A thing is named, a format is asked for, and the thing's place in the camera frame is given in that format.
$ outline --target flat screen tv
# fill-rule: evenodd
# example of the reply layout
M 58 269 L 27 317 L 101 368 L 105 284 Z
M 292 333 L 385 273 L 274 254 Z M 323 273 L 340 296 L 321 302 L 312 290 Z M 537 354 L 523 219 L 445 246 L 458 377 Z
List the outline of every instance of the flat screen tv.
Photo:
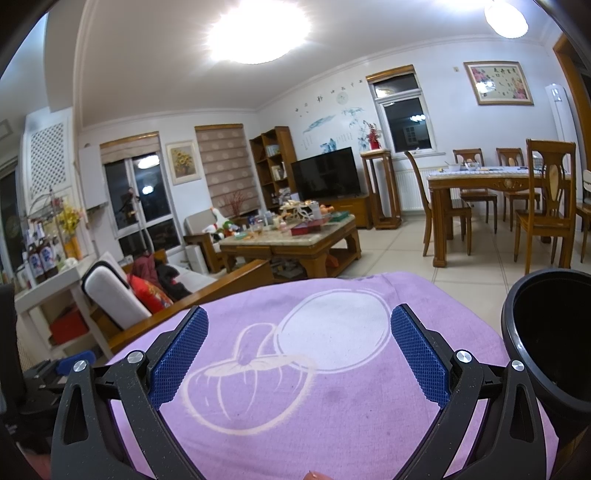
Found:
M 294 162 L 291 168 L 300 200 L 361 193 L 351 147 Z

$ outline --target ceiling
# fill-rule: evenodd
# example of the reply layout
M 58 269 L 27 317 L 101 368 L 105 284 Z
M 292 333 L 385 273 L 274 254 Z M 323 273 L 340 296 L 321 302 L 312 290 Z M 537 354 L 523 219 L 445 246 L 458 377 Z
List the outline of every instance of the ceiling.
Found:
M 12 135 L 0 140 L 0 158 L 20 147 L 25 117 L 48 105 L 43 72 L 47 16 L 31 30 L 0 78 L 0 122 L 8 119 Z
M 305 45 L 265 64 L 215 64 L 204 46 L 207 32 L 236 1 L 98 0 L 82 71 L 83 124 L 154 112 L 259 108 L 359 57 L 434 38 L 493 34 L 484 0 L 299 0 L 312 24 Z M 549 17 L 533 0 L 509 1 L 528 20 L 526 38 L 539 40 Z

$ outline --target black container rim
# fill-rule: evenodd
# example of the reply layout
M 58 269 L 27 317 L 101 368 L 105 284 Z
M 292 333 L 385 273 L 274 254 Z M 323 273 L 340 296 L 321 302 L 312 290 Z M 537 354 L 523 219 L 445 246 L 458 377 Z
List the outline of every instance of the black container rim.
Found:
M 533 374 L 536 379 L 540 382 L 541 386 L 546 389 L 549 393 L 555 396 L 561 403 L 568 405 L 569 407 L 584 413 L 591 413 L 591 401 L 581 400 L 576 398 L 561 388 L 556 386 L 552 381 L 546 376 L 545 373 L 537 366 L 534 362 L 530 354 L 528 353 L 527 349 L 523 345 L 521 341 L 521 337 L 517 332 L 517 328 L 515 327 L 515 319 L 513 317 L 513 306 L 515 305 L 516 299 L 519 298 L 519 295 L 523 293 L 528 287 L 531 287 L 533 284 L 540 283 L 546 280 L 554 280 L 556 277 L 580 277 L 584 278 L 586 283 L 591 285 L 591 275 L 585 272 L 581 272 L 579 270 L 571 270 L 568 268 L 547 268 L 545 270 L 538 270 L 536 272 L 530 273 L 525 277 L 518 280 L 510 289 L 509 293 L 507 294 L 507 298 L 503 305 L 503 315 L 502 315 L 502 331 L 503 337 L 505 334 L 507 335 L 507 339 L 513 344 L 514 348 L 517 350 L 518 355 L 524 361 L 525 366 L 527 369 Z

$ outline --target bookshelf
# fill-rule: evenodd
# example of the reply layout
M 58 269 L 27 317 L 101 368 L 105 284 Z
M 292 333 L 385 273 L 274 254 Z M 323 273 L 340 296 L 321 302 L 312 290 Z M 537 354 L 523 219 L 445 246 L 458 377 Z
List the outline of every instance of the bookshelf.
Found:
M 291 171 L 291 164 L 297 159 L 290 129 L 275 127 L 253 138 L 250 143 L 265 207 L 268 210 L 277 208 L 279 204 L 273 203 L 273 199 L 278 199 L 280 189 L 289 187 L 292 193 L 297 191 Z

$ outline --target white cabinet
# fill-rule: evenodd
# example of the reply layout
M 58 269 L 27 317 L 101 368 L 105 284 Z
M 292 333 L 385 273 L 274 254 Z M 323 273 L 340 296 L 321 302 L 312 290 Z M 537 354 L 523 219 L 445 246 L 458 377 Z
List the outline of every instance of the white cabinet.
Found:
M 78 152 L 80 160 L 80 178 L 86 209 L 97 207 L 109 200 L 103 179 L 103 165 L 100 162 L 100 147 L 94 145 L 82 148 Z
M 76 193 L 73 155 L 72 109 L 51 113 L 44 108 L 27 115 L 22 139 L 22 180 L 27 212 L 33 201 L 53 189 L 69 194 L 81 206 Z

